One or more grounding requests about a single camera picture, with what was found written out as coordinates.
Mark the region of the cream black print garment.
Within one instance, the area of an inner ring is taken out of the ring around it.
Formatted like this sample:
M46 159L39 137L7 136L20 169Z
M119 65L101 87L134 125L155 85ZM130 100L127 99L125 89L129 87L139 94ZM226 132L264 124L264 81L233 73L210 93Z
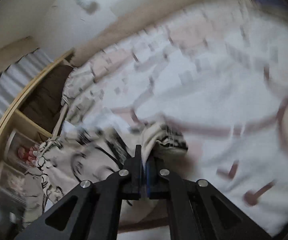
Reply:
M122 132L114 127L75 129L42 143L35 164L25 172L24 227L56 204L83 180L96 183L123 168L141 146L146 163L153 154L162 159L182 158L188 146L181 132L163 122L136 125Z

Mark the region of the red toy in box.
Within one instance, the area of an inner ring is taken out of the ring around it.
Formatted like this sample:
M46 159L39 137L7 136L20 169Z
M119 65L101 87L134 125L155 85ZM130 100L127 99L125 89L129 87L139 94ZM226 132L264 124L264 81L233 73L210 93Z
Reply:
M31 147L20 146L17 150L18 158L28 166L34 166L39 153L39 144Z

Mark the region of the wooden headboard shelf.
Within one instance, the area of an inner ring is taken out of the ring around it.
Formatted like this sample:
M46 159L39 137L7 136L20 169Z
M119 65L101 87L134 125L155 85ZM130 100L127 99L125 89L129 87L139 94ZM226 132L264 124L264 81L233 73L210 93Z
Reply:
M41 135L43 139L51 137L51 133L46 131L44 128L37 125L25 114L23 114L19 108L36 89L37 85L49 75L49 73L62 64L65 60L69 61L75 53L72 48L57 58L55 61L48 64L42 69L29 83L17 94L13 102L10 104L8 109L0 119L0 161L4 156L4 150L7 144L7 138L11 132L16 129L23 133L27 137L35 139L36 136Z

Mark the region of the bear pattern bed blanket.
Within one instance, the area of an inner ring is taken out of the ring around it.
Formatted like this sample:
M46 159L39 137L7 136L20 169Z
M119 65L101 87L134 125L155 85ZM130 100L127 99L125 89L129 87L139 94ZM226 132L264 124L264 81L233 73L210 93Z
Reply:
M159 120L205 178L270 235L288 223L288 24L251 0L207 0L100 51L67 79L67 120Z

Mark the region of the grey curtain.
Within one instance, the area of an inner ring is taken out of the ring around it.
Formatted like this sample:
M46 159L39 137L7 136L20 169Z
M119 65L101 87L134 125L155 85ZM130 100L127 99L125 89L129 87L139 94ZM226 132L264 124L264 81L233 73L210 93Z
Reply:
M53 60L40 48L0 73L0 119L16 96Z

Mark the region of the beige rolled duvet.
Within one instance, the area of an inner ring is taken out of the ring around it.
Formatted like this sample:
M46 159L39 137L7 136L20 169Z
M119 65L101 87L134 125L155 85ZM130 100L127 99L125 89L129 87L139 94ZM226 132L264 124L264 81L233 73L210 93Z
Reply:
M79 67L102 49L156 24L197 1L199 0L151 0L146 2L133 11L120 16L117 21L105 28L97 37L75 48L70 63Z

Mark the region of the white hanging wall bag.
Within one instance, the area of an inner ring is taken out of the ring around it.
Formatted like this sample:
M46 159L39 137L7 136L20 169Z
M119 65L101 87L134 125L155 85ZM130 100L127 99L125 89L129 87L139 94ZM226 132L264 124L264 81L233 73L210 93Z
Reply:
M88 14L94 13L98 8L98 3L95 0L75 0L75 2Z

